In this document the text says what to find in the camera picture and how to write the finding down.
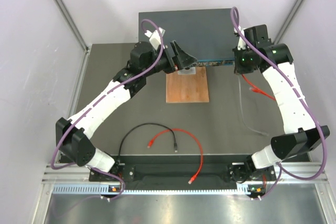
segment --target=black cable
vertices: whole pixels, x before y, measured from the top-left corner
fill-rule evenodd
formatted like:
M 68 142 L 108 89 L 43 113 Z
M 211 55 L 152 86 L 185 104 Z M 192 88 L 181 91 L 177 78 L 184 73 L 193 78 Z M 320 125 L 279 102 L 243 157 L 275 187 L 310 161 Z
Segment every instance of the black cable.
M 122 138 L 122 140 L 121 140 L 121 142 L 120 142 L 120 146 L 119 146 L 119 152 L 118 152 L 118 158 L 117 158 L 118 161 L 120 161 L 121 147 L 122 147 L 122 145 L 123 145 L 123 143 L 124 143 L 126 137 L 127 137 L 129 134 L 131 134 L 132 131 L 134 131 L 135 129 L 137 129 L 137 128 L 141 127 L 141 126 L 144 126 L 144 125 L 157 125 L 157 126 L 164 127 L 164 128 L 166 128 L 167 130 L 170 130 L 170 131 L 173 133 L 173 137 L 174 137 L 174 150 L 175 150 L 175 152 L 177 152 L 177 142 L 176 142 L 176 137 L 175 137 L 175 133 L 174 133 L 174 131 L 173 131 L 171 128 L 169 128 L 169 127 L 167 127 L 167 126 L 165 126 L 165 125 L 163 125 L 163 124 L 160 124 L 160 123 L 142 123 L 142 124 L 139 124 L 139 125 L 135 126 L 134 128 L 132 128 L 132 129 L 131 129 L 131 130 L 130 130 L 130 131 L 129 131 L 123 138 Z

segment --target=aluminum frame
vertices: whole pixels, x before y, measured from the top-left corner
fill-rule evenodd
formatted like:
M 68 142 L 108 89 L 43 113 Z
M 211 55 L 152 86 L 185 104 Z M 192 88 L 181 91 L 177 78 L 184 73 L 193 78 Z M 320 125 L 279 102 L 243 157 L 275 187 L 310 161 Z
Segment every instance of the aluminum frame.
M 300 176 L 312 176 L 321 166 L 317 162 L 295 162 L 295 163 L 283 163 L 285 169 L 288 171 L 298 174 Z M 279 167 L 275 167 L 276 176 L 279 174 Z M 86 167 L 78 167 L 77 165 L 68 166 L 62 170 L 53 170 L 50 165 L 47 165 L 39 194 L 39 202 L 36 206 L 34 216 L 31 223 L 44 223 L 46 218 L 47 209 L 50 203 L 52 190 L 55 185 L 61 184 L 77 184 L 77 185 L 93 185 L 93 184 L 109 184 L 109 185 L 119 185 L 119 182 L 89 182 L 90 170 Z M 244 185 L 256 185 L 261 184 L 261 182 L 245 182 Z M 331 191 L 331 187 L 328 182 L 328 178 L 323 172 L 321 176 L 314 180 L 298 180 L 290 177 L 289 175 L 282 173 L 282 177 L 279 181 L 279 184 L 315 184 L 317 189 L 317 194 L 320 199 L 321 207 L 323 209 L 324 215 L 328 223 L 336 222 L 336 201 L 334 195 Z M 136 195 L 138 192 L 135 190 L 132 193 L 131 190 L 128 190 L 128 195 Z M 162 191 L 149 191 L 142 192 L 142 194 L 147 195 L 160 195 L 163 194 Z M 206 194 L 203 191 L 194 191 L 193 194 Z
M 288 14 L 287 18 L 285 19 L 285 22 L 283 23 L 280 31 L 278 32 L 275 41 L 278 42 L 288 27 L 290 26 L 295 14 L 299 10 L 302 2 L 304 0 L 296 0 L 295 4 L 293 5 L 293 8 L 291 9 L 290 13 Z M 80 43 L 81 47 L 85 50 L 85 57 L 82 62 L 82 66 L 79 71 L 77 85 L 75 87 L 73 97 L 72 97 L 72 103 L 69 110 L 69 114 L 73 114 L 77 102 L 78 97 L 80 93 L 80 89 L 82 86 L 83 77 L 85 75 L 85 70 L 87 66 L 87 59 L 89 56 L 89 48 L 86 45 L 85 41 L 82 38 L 82 35 L 80 34 L 78 28 L 76 27 L 76 24 L 72 20 L 68 10 L 66 9 L 66 6 L 64 5 L 62 0 L 55 0 L 56 5 L 59 7 L 60 12 L 64 16 L 65 20 L 67 21 L 67 24 L 69 25 L 70 29 L 74 33 L 76 39 Z M 284 168 L 291 171 L 292 173 L 299 174 L 301 176 L 311 176 L 316 173 L 317 169 L 319 168 L 319 163 L 283 163 Z M 279 173 L 279 167 L 275 167 L 276 174 L 278 176 Z M 92 182 L 88 182 L 89 179 L 89 170 L 85 167 L 78 167 L 78 166 L 69 166 L 62 170 L 52 170 L 50 166 L 48 165 L 46 167 L 46 171 L 43 177 L 43 180 L 41 182 L 41 186 L 39 189 L 39 195 L 38 195 L 38 202 L 33 214 L 33 217 L 31 219 L 31 223 L 44 223 L 47 210 L 49 207 L 49 203 L 51 200 L 51 195 L 53 192 L 53 188 L 57 184 L 94 184 Z M 323 209 L 325 218 L 328 223 L 335 223 L 336 222 L 336 201 L 334 198 L 334 195 L 332 193 L 331 187 L 328 183 L 328 178 L 325 173 L 321 174 L 320 177 L 318 177 L 315 180 L 305 181 L 305 180 L 297 180 L 294 178 L 289 177 L 287 174 L 283 173 L 282 178 L 279 181 L 280 184 L 306 184 L 306 183 L 313 183 L 316 186 L 317 194 L 319 196 L 321 207 Z M 246 185 L 253 185 L 257 184 L 257 182 L 245 182 Z

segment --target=metal rod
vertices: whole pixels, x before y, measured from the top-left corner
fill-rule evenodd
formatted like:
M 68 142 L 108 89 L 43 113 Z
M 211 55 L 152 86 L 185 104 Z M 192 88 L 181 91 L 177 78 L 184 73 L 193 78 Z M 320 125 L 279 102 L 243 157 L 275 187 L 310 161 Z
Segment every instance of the metal rod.
M 85 41 L 84 41 L 82 35 L 80 34 L 77 26 L 75 25 L 75 22 L 71 18 L 71 15 L 69 14 L 69 11 L 67 10 L 64 2 L 62 0 L 54 0 L 54 1 L 56 3 L 57 7 L 59 8 L 60 12 L 62 13 L 64 19 L 66 20 L 67 24 L 69 25 L 71 31 L 73 32 L 76 39 L 78 40 L 78 43 L 81 45 L 83 50 L 87 51 L 89 47 L 85 43 Z
M 86 67 L 88 65 L 89 55 L 90 55 L 90 49 L 88 49 L 84 53 L 84 57 L 83 57 L 81 66 L 80 66 L 80 69 L 79 69 L 78 74 L 77 74 L 76 85 L 75 85 L 75 89 L 74 89 L 72 97 L 71 97 L 71 104 L 70 104 L 70 109 L 69 109 L 69 112 L 68 112 L 68 117 L 71 117 L 76 112 L 76 108 L 77 108 L 77 104 L 78 104 L 78 100 L 79 100 L 79 94 L 80 94 L 80 91 L 82 89 L 82 85 L 83 85 L 83 81 L 84 81 L 84 75 L 85 75 Z M 58 151 L 55 160 L 59 161 L 60 158 L 61 158 L 61 152 Z
M 278 32 L 278 34 L 276 35 L 275 39 L 274 39 L 274 43 L 278 44 L 280 42 L 280 40 L 282 39 L 282 37 L 284 36 L 285 32 L 287 31 L 289 25 L 291 24 L 291 22 L 293 21 L 296 13 L 298 12 L 298 10 L 300 9 L 302 3 L 304 0 L 296 0 L 293 7 L 291 8 L 288 16 L 286 17 L 284 23 L 282 24 L 280 31 Z

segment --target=red cable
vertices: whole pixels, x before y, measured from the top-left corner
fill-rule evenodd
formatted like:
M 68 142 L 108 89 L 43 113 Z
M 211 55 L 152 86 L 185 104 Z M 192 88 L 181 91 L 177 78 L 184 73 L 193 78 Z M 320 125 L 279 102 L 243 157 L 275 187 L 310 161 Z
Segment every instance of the red cable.
M 242 74 L 242 77 L 244 78 L 244 80 L 252 86 L 251 90 L 255 93 L 260 93 L 260 94 L 263 94 L 265 96 L 267 96 L 268 98 L 271 98 L 272 100 L 275 100 L 275 98 L 271 95 L 269 95 L 268 93 L 266 93 L 265 91 L 261 90 L 260 88 L 258 88 L 257 86 L 255 86 L 252 82 L 250 82 L 246 77 L 245 75 Z
M 176 128 L 174 128 L 174 129 L 172 129 L 172 130 L 173 130 L 173 131 L 181 131 L 181 132 L 184 132 L 184 133 L 188 134 L 189 136 L 191 136 L 191 137 L 196 141 L 196 143 L 198 144 L 198 147 L 200 148 L 200 149 L 199 149 L 199 152 L 201 153 L 201 163 L 199 164 L 199 168 L 198 168 L 197 172 L 191 177 L 191 179 L 190 179 L 189 182 L 188 182 L 189 184 L 191 184 L 191 183 L 196 179 L 196 177 L 197 177 L 198 174 L 200 173 L 200 171 L 201 171 L 201 169 L 202 169 L 202 166 L 203 166 L 203 149 L 202 149 L 201 143 L 198 141 L 198 139 L 196 138 L 196 136 L 194 136 L 193 134 L 191 134 L 191 133 L 188 132 L 188 131 L 185 131 L 185 130 L 183 130 L 183 129 L 176 129 Z M 160 135 L 162 135 L 162 134 L 164 134 L 164 133 L 166 133 L 166 132 L 169 132 L 169 131 L 170 131 L 170 130 L 165 130 L 165 131 L 162 131 L 162 132 L 158 133 L 157 135 L 155 135 L 155 136 L 152 138 L 152 140 L 149 141 L 147 148 L 150 148 L 150 147 L 153 145 L 155 139 L 156 139 L 158 136 L 160 136 Z

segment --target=red ethernet cable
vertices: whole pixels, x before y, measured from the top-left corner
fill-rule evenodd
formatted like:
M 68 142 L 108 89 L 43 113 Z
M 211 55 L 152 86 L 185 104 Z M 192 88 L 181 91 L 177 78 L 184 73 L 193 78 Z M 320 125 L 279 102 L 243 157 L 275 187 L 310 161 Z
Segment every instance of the red ethernet cable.
M 181 131 L 181 132 L 184 132 L 184 133 L 188 134 L 189 136 L 191 136 L 191 137 L 195 140 L 195 142 L 198 144 L 198 147 L 200 148 L 200 149 L 199 149 L 199 152 L 201 153 L 201 162 L 200 162 L 200 164 L 199 164 L 199 168 L 198 168 L 197 172 L 191 177 L 191 179 L 190 179 L 189 182 L 188 182 L 188 184 L 191 184 L 191 183 L 196 179 L 196 177 L 197 177 L 198 174 L 200 173 L 200 171 L 201 171 L 201 169 L 202 169 L 202 166 L 203 166 L 203 149 L 202 149 L 201 143 L 198 141 L 198 139 L 197 139 L 193 134 L 191 134 L 191 133 L 188 132 L 188 131 L 185 131 L 185 130 L 183 130 L 183 129 L 176 129 L 176 128 L 174 128 L 174 129 L 172 129 L 172 130 L 173 130 L 173 131 Z M 160 135 L 162 135 L 162 134 L 164 134 L 164 133 L 166 133 L 166 132 L 169 132 L 169 131 L 170 131 L 170 130 L 165 130 L 165 131 L 162 131 L 162 132 L 158 133 L 157 135 L 155 135 L 155 137 L 153 137 L 152 140 L 150 140 L 150 142 L 148 143 L 147 148 L 150 148 L 150 147 L 153 145 L 155 139 L 156 139 L 158 136 L 160 136 Z

